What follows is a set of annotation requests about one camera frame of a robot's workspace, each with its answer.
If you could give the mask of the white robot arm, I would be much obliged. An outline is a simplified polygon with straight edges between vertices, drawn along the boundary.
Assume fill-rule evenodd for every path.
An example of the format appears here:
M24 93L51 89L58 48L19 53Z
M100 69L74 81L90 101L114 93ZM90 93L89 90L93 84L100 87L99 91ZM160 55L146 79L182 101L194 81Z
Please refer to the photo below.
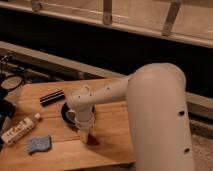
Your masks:
M126 101L136 171L195 171L185 87L179 67L153 63L96 91L82 87L67 105L87 132L93 105Z

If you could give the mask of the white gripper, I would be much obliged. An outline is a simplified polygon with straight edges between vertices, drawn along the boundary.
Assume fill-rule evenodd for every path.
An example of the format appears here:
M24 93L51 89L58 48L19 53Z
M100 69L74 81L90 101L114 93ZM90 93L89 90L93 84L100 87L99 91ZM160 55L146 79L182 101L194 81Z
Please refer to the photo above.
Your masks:
M88 142L89 133L94 125L94 113L90 110L77 112L75 115L75 125L81 131L80 139L83 143Z

